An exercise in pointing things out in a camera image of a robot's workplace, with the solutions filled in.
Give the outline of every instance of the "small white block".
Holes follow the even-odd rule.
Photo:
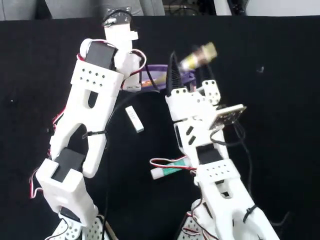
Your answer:
[[[136,111],[134,110],[134,108],[132,106],[128,106],[125,108],[126,113],[128,114],[135,130],[137,133],[142,132],[145,128],[142,125],[142,122],[140,121]]]

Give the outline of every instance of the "purple object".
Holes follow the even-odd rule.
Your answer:
[[[168,69],[168,65],[165,65],[165,64],[153,64],[153,65],[148,65],[148,67],[149,67],[150,74],[154,80],[166,74]],[[141,79],[143,82],[149,81],[149,77],[145,67],[142,69]],[[181,81],[183,84],[192,82],[195,85],[196,84],[195,71],[191,70],[191,71],[182,72]],[[162,90],[166,88],[166,83],[163,82],[163,83],[157,84],[157,86],[160,90]],[[154,88],[153,86],[146,86],[146,87],[143,87],[142,89],[152,90],[153,88]]]

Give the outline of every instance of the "gray fabric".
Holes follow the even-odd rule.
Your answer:
[[[144,15],[164,16],[165,8],[162,0],[140,0]]]
[[[0,0],[0,20],[31,20],[37,0]],[[54,19],[103,17],[107,8],[131,7],[134,16],[165,15],[162,0],[45,0]]]
[[[54,19],[103,17],[108,8],[131,7],[143,15],[140,0],[45,0]]]
[[[0,20],[35,18],[37,0],[0,0]]]

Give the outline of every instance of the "black backdrop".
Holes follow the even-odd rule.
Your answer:
[[[215,43],[212,67],[222,102],[248,107],[241,122],[253,158],[256,204],[273,221],[292,212],[276,229],[282,239],[318,239],[320,18],[135,17],[134,22],[150,64],[166,64],[172,50],[182,59],[193,45]],[[46,156],[46,129],[67,101],[76,53],[88,37],[104,37],[99,20],[0,22],[2,239],[44,239],[59,222],[41,193],[29,200],[28,177]],[[181,155],[164,96],[145,93],[130,104],[145,131],[136,134],[125,111],[116,114],[109,159],[104,154],[87,190],[102,212],[108,173],[108,219],[119,239],[172,239],[199,191],[188,172],[151,178],[150,158]],[[230,149],[230,155],[246,183],[244,150]]]

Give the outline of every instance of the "black cable tie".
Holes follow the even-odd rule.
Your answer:
[[[257,208],[258,206],[257,205],[253,205],[252,207],[248,208],[246,210],[246,214],[244,215],[243,217],[243,220],[242,222],[245,224],[246,221],[247,221],[247,218],[249,217],[250,214],[252,214],[252,212]]]
[[[99,135],[99,134],[106,134],[107,131],[87,131],[85,134],[82,135],[82,139],[86,139],[87,137],[90,137],[92,135]]]

